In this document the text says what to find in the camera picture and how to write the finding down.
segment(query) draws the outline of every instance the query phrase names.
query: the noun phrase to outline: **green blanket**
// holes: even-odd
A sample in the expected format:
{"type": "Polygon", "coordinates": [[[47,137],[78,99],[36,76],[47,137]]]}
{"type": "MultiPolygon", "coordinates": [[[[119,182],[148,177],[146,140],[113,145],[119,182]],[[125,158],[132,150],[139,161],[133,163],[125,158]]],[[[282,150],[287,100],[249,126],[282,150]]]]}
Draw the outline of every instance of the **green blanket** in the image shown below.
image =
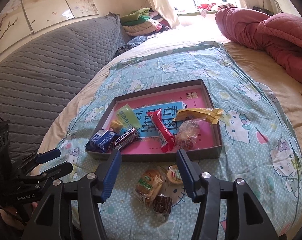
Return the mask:
{"type": "Polygon", "coordinates": [[[149,16],[149,10],[150,8],[142,8],[136,12],[133,12],[129,15],[123,16],[120,18],[120,21],[122,24],[126,23],[126,22],[130,22],[130,21],[137,21],[139,19],[139,17],[142,16],[149,16]]]}
{"type": "Polygon", "coordinates": [[[151,19],[151,17],[141,15],[136,21],[129,21],[129,22],[123,23],[122,25],[123,26],[135,26],[140,23],[146,22],[148,19],[151,19]]]}

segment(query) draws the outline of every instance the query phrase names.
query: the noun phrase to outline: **light blue bedsheet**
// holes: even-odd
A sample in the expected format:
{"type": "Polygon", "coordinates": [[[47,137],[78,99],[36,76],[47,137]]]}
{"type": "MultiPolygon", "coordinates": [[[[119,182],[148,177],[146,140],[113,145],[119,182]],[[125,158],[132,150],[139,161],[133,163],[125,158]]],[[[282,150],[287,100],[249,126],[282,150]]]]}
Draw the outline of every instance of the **light blue bedsheet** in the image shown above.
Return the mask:
{"type": "MultiPolygon", "coordinates": [[[[283,234],[302,214],[302,154],[292,125],[275,94],[256,83],[216,42],[164,51],[120,62],[97,90],[95,99],[82,107],[58,144],[59,159],[74,169],[64,182],[78,180],[95,171],[99,161],[84,150],[90,135],[111,100],[119,95],[176,82],[203,79],[213,104],[224,109],[220,121],[223,148],[219,159],[201,160],[203,171],[219,179],[243,178],[262,203],[276,231],[283,234]]],[[[101,205],[101,217],[109,239],[191,238],[199,204],[193,204],[183,186],[166,185],[174,198],[166,222],[131,196],[137,178],[149,163],[122,163],[111,197],[101,205]]],[[[78,226],[76,202],[73,222],[78,226]]],[[[221,203],[219,237],[224,239],[226,203],[221,203]]]]}

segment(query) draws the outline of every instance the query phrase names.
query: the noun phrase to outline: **pink comforter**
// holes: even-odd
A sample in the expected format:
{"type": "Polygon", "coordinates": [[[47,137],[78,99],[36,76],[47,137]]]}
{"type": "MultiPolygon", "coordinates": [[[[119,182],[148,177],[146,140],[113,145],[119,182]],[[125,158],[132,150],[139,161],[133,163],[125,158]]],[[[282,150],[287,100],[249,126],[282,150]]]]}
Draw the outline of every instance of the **pink comforter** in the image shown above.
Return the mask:
{"type": "Polygon", "coordinates": [[[221,33],[251,49],[266,51],[286,72],[302,83],[302,18],[227,8],[216,13],[221,33]]]}

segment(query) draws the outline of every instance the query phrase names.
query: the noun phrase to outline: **green snack package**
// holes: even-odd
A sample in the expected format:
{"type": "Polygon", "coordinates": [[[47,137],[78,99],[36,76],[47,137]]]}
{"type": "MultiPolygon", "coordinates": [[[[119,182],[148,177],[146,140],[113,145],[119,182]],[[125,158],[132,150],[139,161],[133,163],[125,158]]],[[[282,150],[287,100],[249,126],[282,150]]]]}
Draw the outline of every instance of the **green snack package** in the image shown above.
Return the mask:
{"type": "Polygon", "coordinates": [[[116,112],[116,116],[121,121],[121,123],[128,129],[131,129],[133,127],[136,129],[140,129],[142,127],[139,120],[136,118],[134,112],[128,104],[121,107],[116,112]]]}

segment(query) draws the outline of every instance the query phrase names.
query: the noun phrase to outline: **silver screw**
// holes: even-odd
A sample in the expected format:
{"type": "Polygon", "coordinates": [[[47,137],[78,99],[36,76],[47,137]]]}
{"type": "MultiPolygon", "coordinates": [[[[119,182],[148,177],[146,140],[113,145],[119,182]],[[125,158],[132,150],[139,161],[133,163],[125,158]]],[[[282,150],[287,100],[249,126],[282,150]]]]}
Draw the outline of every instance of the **silver screw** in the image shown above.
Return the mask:
{"type": "Polygon", "coordinates": [[[208,172],[203,172],[203,173],[201,174],[201,176],[202,176],[203,178],[205,178],[205,179],[208,179],[208,178],[211,177],[211,174],[208,173],[208,172]]]}
{"type": "Polygon", "coordinates": [[[55,181],[53,181],[54,186],[59,186],[60,184],[61,184],[61,181],[59,179],[56,179],[55,181]]]}
{"type": "Polygon", "coordinates": [[[236,182],[239,185],[243,185],[244,184],[244,180],[243,179],[236,179],[236,182]]]}
{"type": "Polygon", "coordinates": [[[95,173],[89,173],[89,174],[87,174],[86,175],[86,177],[88,178],[88,179],[94,179],[95,178],[95,173]]]}

